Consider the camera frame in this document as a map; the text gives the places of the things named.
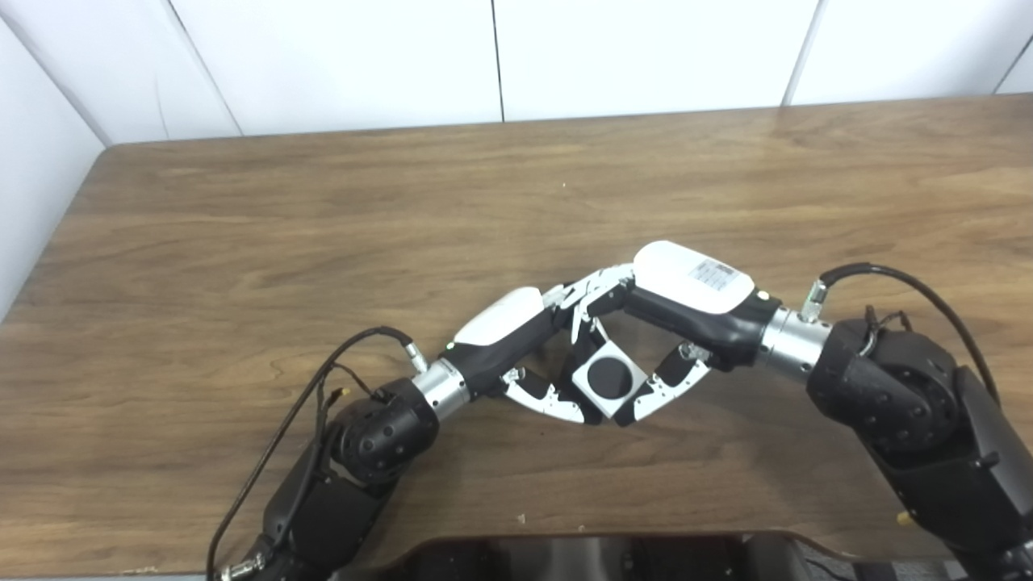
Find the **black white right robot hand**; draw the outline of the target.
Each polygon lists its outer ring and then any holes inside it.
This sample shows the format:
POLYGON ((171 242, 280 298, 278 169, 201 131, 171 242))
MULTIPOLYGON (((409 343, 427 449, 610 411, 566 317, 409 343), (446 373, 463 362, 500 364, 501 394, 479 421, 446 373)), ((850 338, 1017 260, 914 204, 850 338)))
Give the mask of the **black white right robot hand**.
POLYGON ((754 365, 766 351, 766 332, 786 314, 749 275, 670 241, 652 242, 631 262, 573 283, 575 323, 604 340, 573 383, 622 427, 664 408, 713 369, 754 365), (643 371, 604 330, 602 317, 616 312, 674 334, 678 345, 654 371, 643 371))

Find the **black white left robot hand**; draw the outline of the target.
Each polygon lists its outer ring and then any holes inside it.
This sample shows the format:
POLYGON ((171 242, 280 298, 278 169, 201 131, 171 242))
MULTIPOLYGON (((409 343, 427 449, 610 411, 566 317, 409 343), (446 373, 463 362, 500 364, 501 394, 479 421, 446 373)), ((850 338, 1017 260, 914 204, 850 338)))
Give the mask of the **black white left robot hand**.
POLYGON ((589 324, 576 324, 568 299, 575 284, 561 284, 542 293, 525 286, 510 290, 453 335, 440 357, 462 376, 471 399, 505 395, 532 412, 583 425, 604 419, 596 404, 573 383, 573 373, 597 347, 602 337, 589 324), (573 338, 556 379, 521 366, 520 361, 538 351, 561 331, 573 338))

